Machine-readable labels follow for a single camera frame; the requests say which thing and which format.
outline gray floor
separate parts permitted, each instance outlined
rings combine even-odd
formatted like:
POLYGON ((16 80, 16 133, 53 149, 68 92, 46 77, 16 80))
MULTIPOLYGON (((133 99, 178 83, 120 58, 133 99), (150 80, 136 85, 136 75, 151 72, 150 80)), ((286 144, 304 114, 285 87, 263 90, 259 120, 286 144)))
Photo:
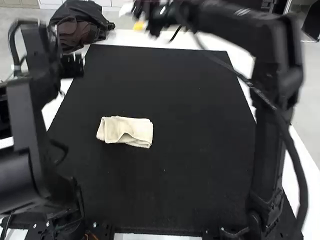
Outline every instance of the gray floor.
MULTIPOLYGON (((7 32, 10 24, 16 18, 39 18, 49 21, 54 10, 1 8, 0 7, 0 79, 6 79, 11 73, 11 54, 8 49, 7 32)), ((130 17, 118 18, 117 12, 104 12, 105 17, 115 23, 117 29, 132 29, 133 21, 130 17)), ((25 52, 21 35, 16 37, 16 44, 20 55, 25 52)), ((310 152, 312 158, 320 168, 320 43, 302 43, 304 48, 305 82, 300 94, 300 101, 296 107, 293 126, 310 152)))

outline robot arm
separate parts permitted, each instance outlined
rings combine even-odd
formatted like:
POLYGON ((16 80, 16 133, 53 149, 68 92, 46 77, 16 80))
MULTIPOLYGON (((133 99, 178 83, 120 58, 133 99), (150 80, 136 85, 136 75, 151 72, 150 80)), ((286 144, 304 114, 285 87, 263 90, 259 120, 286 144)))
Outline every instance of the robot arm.
MULTIPOLYGON (((151 9, 147 16, 152 35, 158 37, 162 28, 180 24, 194 34, 201 31, 217 35, 255 57, 249 81, 256 107, 256 128, 253 176, 246 201, 248 239, 272 239, 276 232, 284 201, 282 175, 286 148, 300 188, 300 208, 291 236, 294 238, 302 228, 308 209, 306 179, 288 132, 303 82, 300 32, 295 18, 258 12, 220 0, 173 1, 145 9, 151 9)), ((237 71, 232 71, 244 79, 237 71)), ((225 227, 220 233, 232 236, 225 227)))

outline white table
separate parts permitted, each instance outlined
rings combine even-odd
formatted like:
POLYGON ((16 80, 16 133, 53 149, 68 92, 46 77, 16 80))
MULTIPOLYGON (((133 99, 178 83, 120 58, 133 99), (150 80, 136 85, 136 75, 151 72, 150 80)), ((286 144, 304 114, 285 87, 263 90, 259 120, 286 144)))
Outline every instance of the white table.
MULTIPOLYGON (((173 42, 167 43, 172 37, 172 31, 164 31, 158 39, 150 38, 148 34, 142 32, 135 32, 133 30, 116 30, 112 32, 108 38, 99 42, 100 45, 119 45, 119 46, 134 46, 134 47, 149 47, 149 48, 168 48, 168 49, 199 49, 195 44, 191 33, 179 33, 173 42)), ((242 48, 227 42, 219 37, 208 34, 201 34, 201 40, 206 44, 210 50, 227 51, 231 63, 236 70, 239 70, 246 77, 250 78, 253 71, 254 59, 251 55, 242 48)), ((64 80, 61 83, 61 89, 67 92, 72 80, 64 80)), ((240 82, 240 85, 245 95, 251 112, 254 113, 252 101, 249 96, 249 89, 246 85, 240 82)), ((63 98, 58 98, 43 108, 43 116, 47 129, 52 123, 63 98)), ((295 142, 295 146, 299 153, 302 167, 306 176, 308 189, 309 189, 309 210, 305 220, 302 233, 305 240, 319 239, 319 222, 320 222, 320 171, 318 170, 315 162, 308 153, 305 145, 299 138, 294 127, 290 127, 290 133, 295 142)), ((0 142, 0 148, 5 145, 11 145, 12 139, 7 139, 0 142)), ((296 211, 299 206, 299 187, 296 180, 296 175, 291 163, 291 159, 286 154, 283 169, 283 188, 293 209, 296 211)), ((27 234, 26 230, 9 230, 7 239, 23 240, 27 234)), ((144 234, 119 234, 115 235, 115 240, 150 240, 150 235, 144 234)), ((167 236, 167 235, 153 235, 152 240, 191 240, 195 237, 181 237, 181 236, 167 236)))

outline beige towel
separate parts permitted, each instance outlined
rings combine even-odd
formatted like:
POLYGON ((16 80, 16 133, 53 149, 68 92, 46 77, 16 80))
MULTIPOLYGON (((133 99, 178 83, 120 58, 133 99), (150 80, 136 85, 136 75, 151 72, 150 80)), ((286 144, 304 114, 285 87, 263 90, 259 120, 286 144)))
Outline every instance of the beige towel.
POLYGON ((104 116, 96 138, 107 144, 124 143, 148 149, 152 144, 153 132, 154 125, 146 118, 104 116))

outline black cable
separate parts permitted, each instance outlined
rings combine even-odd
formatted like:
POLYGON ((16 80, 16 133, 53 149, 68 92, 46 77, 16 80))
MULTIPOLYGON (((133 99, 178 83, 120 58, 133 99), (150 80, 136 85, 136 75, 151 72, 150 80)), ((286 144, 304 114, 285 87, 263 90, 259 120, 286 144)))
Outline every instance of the black cable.
POLYGON ((197 45, 199 46, 200 49, 204 50, 202 53, 209 58, 211 61, 218 63, 220 66, 228 69, 229 71, 233 72, 236 74, 238 78, 240 78, 249 88, 251 88, 266 104, 267 106, 270 107, 271 110, 273 110, 276 122, 278 124, 279 130, 282 135, 283 142, 286 146, 286 149, 291 157, 291 161, 293 164, 294 172, 296 175, 296 179, 298 182, 299 186, 299 209, 297 212, 296 216, 296 221, 294 222, 293 226, 293 231, 291 232, 290 239, 294 240, 298 237, 300 234, 300 231, 303 227, 303 224, 305 222, 306 216, 307 216, 307 211, 308 211, 308 185, 307 185, 307 180, 306 176, 304 173, 304 170, 301 165, 300 157, 297 152, 297 149, 295 147, 294 140, 292 139, 290 133, 289 133, 289 128, 288 124, 286 123, 285 119, 283 118, 281 112, 277 108, 275 104, 273 104, 265 95, 264 93, 256 88, 253 83, 247 79, 244 75, 236 71, 231 65, 227 64, 226 62, 222 61, 220 58, 210 54, 208 52, 208 49, 202 44, 202 42, 199 40, 197 34, 197 31, 193 26, 191 26, 181 15, 179 12, 179 5, 177 6, 177 11, 176 11, 176 20, 178 23, 181 25, 184 25, 188 29, 190 29, 193 33, 193 37, 197 45))
POLYGON ((34 20, 34 19, 30 19, 30 20, 25 20, 25 19, 17 19, 16 21, 14 21, 8 31, 8 44, 9 44, 9 48, 11 51, 11 55, 13 58, 13 64, 14 64, 14 71, 13 74, 16 75, 21 73, 21 66, 19 65, 19 55, 17 52, 17 48, 16 48, 16 41, 15 41, 15 35, 16 32, 18 30, 18 28, 20 28, 21 25, 23 24, 38 24, 38 20, 34 20))
POLYGON ((171 43, 177 36, 178 32, 180 31, 180 29, 182 28, 182 25, 180 25, 174 32, 173 36, 171 37, 171 39, 169 40, 169 43, 171 43))
POLYGON ((67 157, 68 152, 69 152, 69 148, 68 148, 67 145, 64 145, 63 143, 61 143, 61 142, 59 142, 59 141, 57 141, 57 140, 54 140, 54 139, 50 139, 50 143, 51 143, 53 146, 55 146, 56 148, 58 148, 58 149, 60 149, 60 150, 63 151, 63 156, 62 156, 62 158, 54 161, 54 164, 55 164, 56 166, 58 166, 58 165, 59 165, 60 163, 62 163, 62 162, 65 160, 65 158, 67 157))
POLYGON ((12 219, 12 215, 10 214, 8 220, 6 221, 6 225, 5 225, 4 229, 2 230, 0 240, 6 239, 7 231, 8 231, 9 224, 11 223, 11 219, 12 219))

